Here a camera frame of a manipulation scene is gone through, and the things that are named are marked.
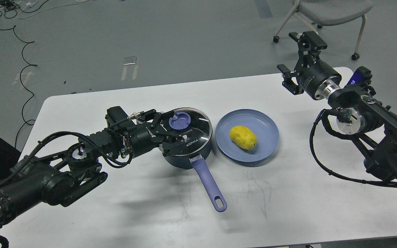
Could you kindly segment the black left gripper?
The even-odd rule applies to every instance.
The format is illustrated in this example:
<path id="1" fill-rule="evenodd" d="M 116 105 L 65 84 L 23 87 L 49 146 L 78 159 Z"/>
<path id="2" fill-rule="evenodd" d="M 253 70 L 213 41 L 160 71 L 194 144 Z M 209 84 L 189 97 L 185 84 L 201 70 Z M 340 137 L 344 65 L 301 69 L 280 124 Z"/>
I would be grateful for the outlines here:
<path id="1" fill-rule="evenodd" d="M 142 123 L 128 128 L 128 141 L 131 143 L 133 152 L 149 152 L 159 146 L 163 154 L 181 154 L 185 149 L 187 135 L 179 137 L 168 137 L 165 142 L 164 136 L 156 133 L 154 129 L 161 127 L 161 122 L 174 116 L 175 111 L 164 113 L 151 109 L 143 112 L 140 116 Z"/>

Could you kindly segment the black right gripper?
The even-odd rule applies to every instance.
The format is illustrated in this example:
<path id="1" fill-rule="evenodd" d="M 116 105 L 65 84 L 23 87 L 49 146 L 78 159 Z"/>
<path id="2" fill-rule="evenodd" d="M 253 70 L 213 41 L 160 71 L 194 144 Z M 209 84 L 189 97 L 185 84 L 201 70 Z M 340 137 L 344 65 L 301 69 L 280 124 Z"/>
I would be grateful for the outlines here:
<path id="1" fill-rule="evenodd" d="M 302 34 L 290 32 L 288 34 L 298 45 L 299 59 L 295 69 L 291 72 L 284 64 L 278 64 L 277 69 L 281 72 L 284 86 L 293 95 L 299 95 L 304 91 L 314 100 L 320 100 L 318 88 L 326 80 L 332 80 L 339 84 L 342 76 L 328 63 L 320 61 L 319 55 L 322 50 L 327 49 L 328 44 L 315 31 L 306 31 Z"/>

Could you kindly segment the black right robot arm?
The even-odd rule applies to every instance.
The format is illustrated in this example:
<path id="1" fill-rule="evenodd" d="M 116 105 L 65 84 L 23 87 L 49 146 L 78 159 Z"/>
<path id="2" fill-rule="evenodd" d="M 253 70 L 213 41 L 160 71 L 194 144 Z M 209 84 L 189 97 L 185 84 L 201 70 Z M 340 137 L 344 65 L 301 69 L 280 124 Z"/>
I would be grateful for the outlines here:
<path id="1" fill-rule="evenodd" d="M 310 131 L 310 150 L 317 164 L 331 176 L 349 182 L 397 188 L 397 115 L 389 105 L 375 99 L 372 74 L 365 66 L 355 70 L 344 87 L 342 76 L 320 58 L 327 44 L 315 31 L 289 36 L 298 45 L 299 59 L 293 70 L 277 65 L 282 85 L 293 95 L 307 93 L 314 100 L 325 99 L 329 109 L 322 109 Z M 319 123 L 330 135 L 351 141 L 364 156 L 367 173 L 377 180 L 356 179 L 336 173 L 318 160 L 314 148 Z"/>

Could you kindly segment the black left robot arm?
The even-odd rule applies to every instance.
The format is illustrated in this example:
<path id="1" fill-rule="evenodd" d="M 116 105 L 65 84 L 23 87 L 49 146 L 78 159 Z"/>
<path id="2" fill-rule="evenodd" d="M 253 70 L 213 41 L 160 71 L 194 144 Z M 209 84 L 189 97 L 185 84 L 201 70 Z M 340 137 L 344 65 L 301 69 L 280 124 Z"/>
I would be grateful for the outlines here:
<path id="1" fill-rule="evenodd" d="M 183 142 L 180 130 L 191 124 L 189 116 L 175 110 L 161 113 L 152 109 L 127 115 L 119 106 L 107 109 L 107 127 L 89 136 L 70 131 L 55 132 L 38 141 L 37 146 L 0 180 L 0 229 L 19 215 L 43 202 L 68 207 L 104 183 L 99 158 L 114 168 L 153 148 Z M 2 248 L 9 246 L 0 235 Z"/>

